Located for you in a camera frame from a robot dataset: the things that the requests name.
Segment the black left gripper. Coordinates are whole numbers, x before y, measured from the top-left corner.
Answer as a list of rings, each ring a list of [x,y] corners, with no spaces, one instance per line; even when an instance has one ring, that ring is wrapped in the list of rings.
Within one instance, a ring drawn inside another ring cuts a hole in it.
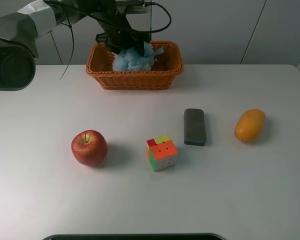
[[[150,42],[149,33],[130,32],[132,27],[127,14],[143,14],[147,8],[141,5],[119,4],[114,12],[108,10],[96,12],[94,16],[103,29],[95,36],[97,43],[104,43],[108,51],[118,55],[123,49],[135,48],[138,54],[145,55],[145,42]]]

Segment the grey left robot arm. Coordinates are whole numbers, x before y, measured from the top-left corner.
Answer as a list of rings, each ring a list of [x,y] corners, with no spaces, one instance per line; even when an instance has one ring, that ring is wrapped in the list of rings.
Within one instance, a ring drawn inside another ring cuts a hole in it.
[[[36,72],[39,57],[36,39],[50,33],[58,25],[71,27],[84,17],[95,19],[103,33],[97,43],[119,54],[134,48],[144,55],[148,31],[132,29],[126,18],[128,9],[143,6],[143,0],[36,0],[17,12],[0,17],[0,91],[26,88]]]

